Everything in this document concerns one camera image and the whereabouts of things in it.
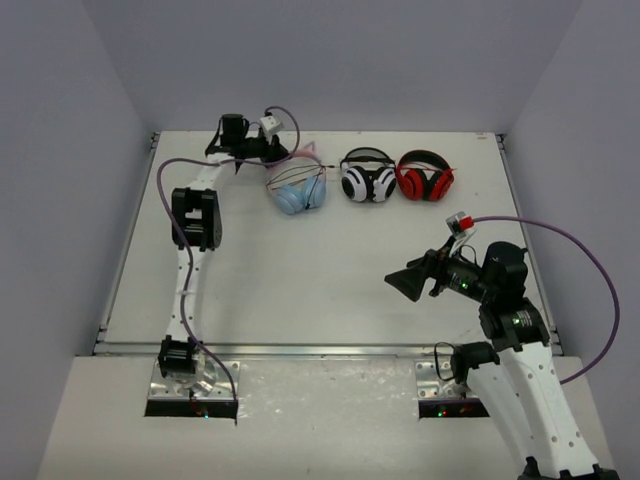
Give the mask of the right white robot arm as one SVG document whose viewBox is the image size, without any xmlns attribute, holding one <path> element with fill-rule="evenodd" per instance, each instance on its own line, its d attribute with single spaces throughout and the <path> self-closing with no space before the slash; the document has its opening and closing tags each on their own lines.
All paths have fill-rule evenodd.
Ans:
<svg viewBox="0 0 640 480">
<path fill-rule="evenodd" d="M 384 280 L 409 300 L 451 290 L 478 303 L 485 338 L 458 344 L 452 379 L 479 398 L 523 479 L 616 479 L 590 449 L 558 378 L 548 329 L 525 295 L 523 248 L 505 241 L 487 248 L 482 264 L 448 240 Z"/>
</svg>

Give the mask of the pink blue cat-ear headphones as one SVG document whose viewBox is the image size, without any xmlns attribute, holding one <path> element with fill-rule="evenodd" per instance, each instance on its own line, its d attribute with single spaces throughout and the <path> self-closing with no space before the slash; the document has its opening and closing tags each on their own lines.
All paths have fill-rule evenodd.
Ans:
<svg viewBox="0 0 640 480">
<path fill-rule="evenodd" d="M 327 167 L 310 142 L 286 162 L 268 170 L 266 188 L 276 206 L 295 215 L 323 206 L 327 189 Z"/>
</svg>

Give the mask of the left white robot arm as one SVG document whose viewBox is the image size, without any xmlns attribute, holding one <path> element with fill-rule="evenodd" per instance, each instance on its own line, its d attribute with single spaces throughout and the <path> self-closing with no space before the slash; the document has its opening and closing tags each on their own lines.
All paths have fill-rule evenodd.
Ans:
<svg viewBox="0 0 640 480">
<path fill-rule="evenodd" d="M 222 115 L 212 140 L 205 148 L 203 160 L 170 158 L 158 166 L 155 177 L 178 254 L 172 317 L 158 354 L 160 373 L 174 381 L 194 380 L 212 363 L 229 381 L 232 397 L 237 396 L 236 382 L 224 362 L 198 338 L 193 313 L 202 262 L 219 248 L 222 240 L 218 188 L 226 181 L 227 175 L 237 173 L 241 166 L 278 166 L 290 160 L 300 146 L 301 131 L 295 117 L 290 118 L 295 143 L 290 148 L 282 145 L 279 133 L 283 130 L 283 121 L 276 114 L 278 111 L 287 116 L 291 114 L 284 107 L 272 105 L 264 109 L 256 122 L 242 114 Z M 199 170 L 190 183 L 175 188 L 167 195 L 165 171 L 178 164 L 197 166 Z"/>
</svg>

